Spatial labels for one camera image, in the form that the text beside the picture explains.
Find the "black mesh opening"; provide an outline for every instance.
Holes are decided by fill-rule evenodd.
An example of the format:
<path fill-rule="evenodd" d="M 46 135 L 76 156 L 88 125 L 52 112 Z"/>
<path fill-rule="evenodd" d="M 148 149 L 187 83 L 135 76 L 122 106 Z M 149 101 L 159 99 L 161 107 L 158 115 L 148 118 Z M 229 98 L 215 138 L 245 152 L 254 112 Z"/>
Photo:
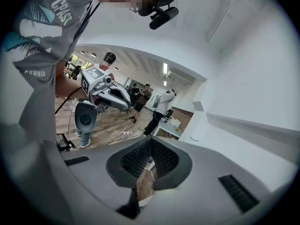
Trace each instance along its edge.
<path fill-rule="evenodd" d="M 133 145 L 111 155 L 106 169 L 117 185 L 135 189 L 136 181 L 150 157 L 155 162 L 158 177 L 154 190 L 177 187 L 192 169 L 192 159 L 186 152 L 157 137 L 141 138 Z"/>
<path fill-rule="evenodd" d="M 150 149 L 151 143 L 150 140 L 148 140 L 143 145 L 138 146 L 136 149 L 122 157 L 122 167 L 135 178 L 139 178 L 150 158 Z"/>
<path fill-rule="evenodd" d="M 152 140 L 151 155 L 156 165 L 157 177 L 163 177 L 178 165 L 179 157 L 161 143 Z"/>

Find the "leg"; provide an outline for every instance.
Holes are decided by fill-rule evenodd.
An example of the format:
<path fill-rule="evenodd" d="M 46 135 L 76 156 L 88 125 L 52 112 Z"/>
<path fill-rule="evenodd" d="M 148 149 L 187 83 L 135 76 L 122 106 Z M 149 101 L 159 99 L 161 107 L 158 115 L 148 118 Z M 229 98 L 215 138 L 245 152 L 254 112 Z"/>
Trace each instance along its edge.
<path fill-rule="evenodd" d="M 90 145 L 90 133 L 82 133 L 80 140 L 80 147 L 86 148 Z"/>
<path fill-rule="evenodd" d="M 81 137 L 81 135 L 83 134 L 82 131 L 79 131 L 79 129 L 77 129 L 77 128 L 76 128 L 76 131 L 77 131 L 77 136 Z"/>
<path fill-rule="evenodd" d="M 135 105 L 135 114 L 134 114 L 135 120 L 134 120 L 133 123 L 136 123 L 136 120 L 137 120 L 137 118 L 139 117 L 140 111 L 141 111 L 141 109 L 142 109 L 143 107 L 144 107 L 143 104 L 140 104 L 139 102 L 136 103 L 136 105 Z"/>
<path fill-rule="evenodd" d="M 161 120 L 162 117 L 163 117 L 163 115 L 159 112 L 153 113 L 152 121 L 149 123 L 149 125 L 147 126 L 147 128 L 144 132 L 144 134 L 146 136 L 153 132 L 153 130 L 157 127 L 157 125 L 159 124 L 159 121 Z"/>
<path fill-rule="evenodd" d="M 139 117 L 140 113 L 138 111 L 136 111 L 135 113 L 135 120 L 137 120 L 137 118 Z"/>
<path fill-rule="evenodd" d="M 136 115 L 137 111 L 135 110 L 134 113 L 133 113 L 133 116 L 129 117 L 131 119 L 135 119 L 135 115 Z"/>

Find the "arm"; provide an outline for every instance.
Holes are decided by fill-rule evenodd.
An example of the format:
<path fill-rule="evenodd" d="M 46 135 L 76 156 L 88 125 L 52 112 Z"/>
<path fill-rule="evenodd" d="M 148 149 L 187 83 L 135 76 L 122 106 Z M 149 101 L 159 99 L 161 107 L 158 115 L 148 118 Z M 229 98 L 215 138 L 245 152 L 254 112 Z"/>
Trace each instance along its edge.
<path fill-rule="evenodd" d="M 170 93 L 163 93 L 160 97 L 160 103 L 164 103 L 165 101 L 172 100 L 175 97 L 175 93 L 171 91 Z"/>
<path fill-rule="evenodd" d="M 80 82 L 77 82 L 75 80 L 68 79 L 66 76 L 64 76 L 64 68 L 65 68 L 65 61 L 60 61 L 56 65 L 56 80 L 55 80 L 55 94 L 59 97 L 67 97 L 69 96 L 74 90 L 81 87 Z M 87 99 L 87 96 L 85 95 L 84 91 L 80 89 L 76 93 L 72 95 L 72 98 L 82 98 Z"/>
<path fill-rule="evenodd" d="M 146 101 L 148 101 L 152 96 L 152 93 L 148 93 L 147 95 L 144 95 L 144 98 L 146 99 Z"/>

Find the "shirt graphic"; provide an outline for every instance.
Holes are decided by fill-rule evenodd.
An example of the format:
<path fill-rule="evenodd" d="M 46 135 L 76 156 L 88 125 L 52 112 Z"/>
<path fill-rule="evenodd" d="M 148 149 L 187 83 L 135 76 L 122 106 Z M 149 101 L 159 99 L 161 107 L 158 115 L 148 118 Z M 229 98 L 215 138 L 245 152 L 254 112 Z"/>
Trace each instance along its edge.
<path fill-rule="evenodd" d="M 40 46 L 41 39 L 62 35 L 62 27 L 51 25 L 55 13 L 41 5 L 28 2 L 19 17 L 17 21 L 20 21 L 20 34 L 10 32 L 3 41 L 4 49 L 12 62 L 40 53 L 43 50 Z M 51 47 L 44 50 L 50 53 Z"/>

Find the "black vent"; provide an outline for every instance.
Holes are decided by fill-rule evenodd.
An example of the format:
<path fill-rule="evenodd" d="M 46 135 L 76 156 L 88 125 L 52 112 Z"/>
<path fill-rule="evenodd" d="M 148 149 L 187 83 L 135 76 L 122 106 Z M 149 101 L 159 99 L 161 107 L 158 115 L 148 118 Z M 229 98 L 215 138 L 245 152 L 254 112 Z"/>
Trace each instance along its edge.
<path fill-rule="evenodd" d="M 179 162 L 179 157 L 175 152 L 155 140 L 152 141 L 151 154 L 159 178 L 171 172 Z"/>
<path fill-rule="evenodd" d="M 151 143 L 150 140 L 148 140 L 143 145 L 138 146 L 125 155 L 121 159 L 122 167 L 134 177 L 139 178 L 150 158 L 150 146 Z"/>
<path fill-rule="evenodd" d="M 85 161 L 88 161 L 89 158 L 84 156 L 84 157 L 77 157 L 77 158 L 73 158 L 73 159 L 69 159 L 69 160 L 65 160 L 65 163 L 66 165 L 69 167 L 71 165 L 75 165 L 75 164 L 78 164 L 78 163 L 82 163 L 82 162 L 85 162 Z"/>
<path fill-rule="evenodd" d="M 259 203 L 232 175 L 218 179 L 242 212 L 247 212 Z"/>
<path fill-rule="evenodd" d="M 106 169 L 118 186 L 136 188 L 136 181 L 144 171 L 150 157 L 157 169 L 154 190 L 177 187 L 192 170 L 192 159 L 157 137 L 141 137 L 136 142 L 114 154 L 106 163 Z"/>

